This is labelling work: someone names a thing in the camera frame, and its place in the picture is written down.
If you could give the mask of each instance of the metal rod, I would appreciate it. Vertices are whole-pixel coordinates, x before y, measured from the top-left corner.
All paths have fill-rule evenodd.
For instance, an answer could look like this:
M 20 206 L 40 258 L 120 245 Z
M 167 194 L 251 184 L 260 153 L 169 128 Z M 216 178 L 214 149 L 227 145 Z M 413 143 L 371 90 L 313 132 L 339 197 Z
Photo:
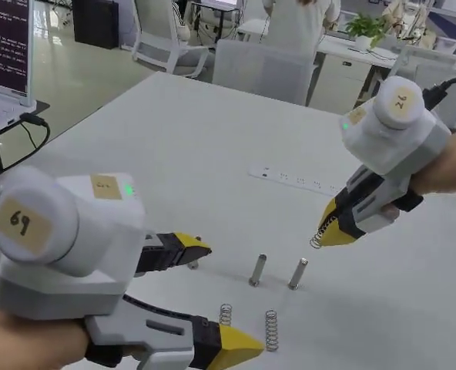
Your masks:
M 262 270 L 264 269 L 264 265 L 266 264 L 267 256 L 265 254 L 259 254 L 259 258 L 257 259 L 256 267 L 253 269 L 252 276 L 249 279 L 249 284 L 253 287 L 259 285 L 260 276 L 262 275 Z
M 303 276 L 303 272 L 305 271 L 305 267 L 308 265 L 308 260 L 302 258 L 300 262 L 298 262 L 297 269 L 293 273 L 293 277 L 291 278 L 290 282 L 288 283 L 288 288 L 292 291 L 295 291 L 300 286 L 300 280 Z

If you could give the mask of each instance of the power strip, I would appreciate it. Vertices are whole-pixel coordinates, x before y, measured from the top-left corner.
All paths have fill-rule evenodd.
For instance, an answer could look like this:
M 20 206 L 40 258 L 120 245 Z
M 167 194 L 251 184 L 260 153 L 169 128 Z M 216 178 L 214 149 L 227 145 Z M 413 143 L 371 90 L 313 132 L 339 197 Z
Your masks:
M 320 181 L 306 179 L 304 177 L 291 176 L 285 172 L 273 170 L 267 166 L 254 166 L 249 170 L 249 175 L 262 180 L 269 180 L 281 183 L 289 187 L 309 190 L 314 193 L 334 197 L 340 189 L 332 185 L 321 183 Z

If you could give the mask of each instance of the black speaker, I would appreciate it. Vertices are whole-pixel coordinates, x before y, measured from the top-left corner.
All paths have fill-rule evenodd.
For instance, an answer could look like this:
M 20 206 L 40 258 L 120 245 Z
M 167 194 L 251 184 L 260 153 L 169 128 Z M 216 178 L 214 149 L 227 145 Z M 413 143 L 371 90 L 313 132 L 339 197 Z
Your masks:
M 119 47 L 119 4 L 109 0 L 74 0 L 74 39 L 105 49 Z

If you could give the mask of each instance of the potted plant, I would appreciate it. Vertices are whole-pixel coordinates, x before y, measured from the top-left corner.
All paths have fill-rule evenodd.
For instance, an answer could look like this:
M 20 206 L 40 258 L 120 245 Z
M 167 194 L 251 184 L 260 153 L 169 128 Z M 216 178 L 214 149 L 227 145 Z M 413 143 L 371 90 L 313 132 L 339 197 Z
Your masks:
M 361 52 L 373 49 L 385 36 L 385 20 L 358 14 L 358 17 L 346 25 L 346 32 L 356 37 L 356 48 Z

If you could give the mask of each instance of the green plant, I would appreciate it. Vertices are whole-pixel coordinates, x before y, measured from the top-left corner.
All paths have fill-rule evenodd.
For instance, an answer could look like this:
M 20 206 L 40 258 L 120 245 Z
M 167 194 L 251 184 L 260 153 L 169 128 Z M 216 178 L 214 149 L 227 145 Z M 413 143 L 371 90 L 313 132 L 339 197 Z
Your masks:
M 373 39 L 372 47 L 375 47 L 385 37 L 385 19 L 358 14 L 358 17 L 348 22 L 346 32 L 352 37 L 370 37 Z

